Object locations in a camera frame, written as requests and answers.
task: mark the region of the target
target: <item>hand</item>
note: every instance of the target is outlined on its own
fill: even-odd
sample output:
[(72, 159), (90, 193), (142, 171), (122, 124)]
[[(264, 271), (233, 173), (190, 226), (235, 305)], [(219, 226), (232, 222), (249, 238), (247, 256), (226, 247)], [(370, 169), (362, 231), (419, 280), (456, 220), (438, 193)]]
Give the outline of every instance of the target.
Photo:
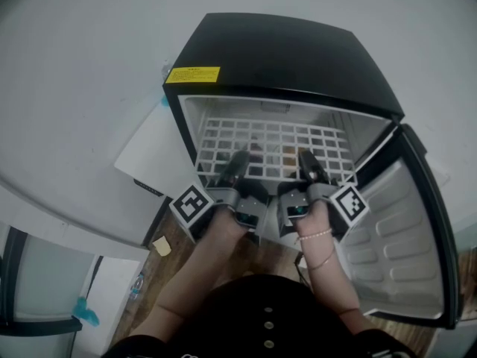
[(218, 208), (207, 233), (211, 233), (219, 239), (226, 238), (237, 242), (247, 233), (247, 228), (236, 222), (235, 216), (229, 208)]
[(328, 207), (324, 201), (316, 201), (312, 210), (295, 225), (300, 236), (309, 236), (329, 229)]

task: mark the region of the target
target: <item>black fridge top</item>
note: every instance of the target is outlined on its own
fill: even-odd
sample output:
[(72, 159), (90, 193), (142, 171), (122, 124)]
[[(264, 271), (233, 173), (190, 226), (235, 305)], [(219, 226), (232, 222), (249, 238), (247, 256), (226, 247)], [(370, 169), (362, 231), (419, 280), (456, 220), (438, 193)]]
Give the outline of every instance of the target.
[(209, 13), (174, 64), (196, 66), (220, 66), (220, 86), (310, 92), (348, 101), (351, 110), (404, 116), (363, 45), (350, 31), (330, 25), (254, 13)]

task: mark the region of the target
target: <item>yellow warning label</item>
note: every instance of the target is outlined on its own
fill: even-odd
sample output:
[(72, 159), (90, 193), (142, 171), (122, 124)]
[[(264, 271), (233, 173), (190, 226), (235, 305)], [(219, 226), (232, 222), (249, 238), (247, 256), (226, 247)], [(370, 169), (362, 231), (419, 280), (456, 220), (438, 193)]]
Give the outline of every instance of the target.
[(197, 68), (173, 68), (166, 83), (217, 82), (220, 66), (203, 66)]

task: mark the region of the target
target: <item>black shirt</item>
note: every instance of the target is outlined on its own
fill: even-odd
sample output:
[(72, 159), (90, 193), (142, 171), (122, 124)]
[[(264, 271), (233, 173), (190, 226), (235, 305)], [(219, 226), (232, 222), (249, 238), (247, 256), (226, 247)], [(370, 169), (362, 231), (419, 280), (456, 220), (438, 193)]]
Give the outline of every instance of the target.
[(284, 277), (254, 275), (212, 291), (199, 312), (167, 344), (150, 336), (131, 336), (103, 357), (373, 355), (415, 357), (381, 330), (352, 336), (340, 318), (317, 303), (304, 285)]

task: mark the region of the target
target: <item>white wire shelf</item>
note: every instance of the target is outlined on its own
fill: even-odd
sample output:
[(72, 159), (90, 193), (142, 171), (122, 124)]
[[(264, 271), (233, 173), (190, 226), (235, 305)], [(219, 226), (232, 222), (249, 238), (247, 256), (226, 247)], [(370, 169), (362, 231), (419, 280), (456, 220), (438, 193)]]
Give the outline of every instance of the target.
[(235, 151), (247, 150), (250, 164), (246, 178), (303, 181), (298, 153), (305, 149), (313, 153), (331, 179), (340, 184), (358, 183), (344, 131), (253, 119), (208, 118), (195, 169), (199, 175), (216, 176)]

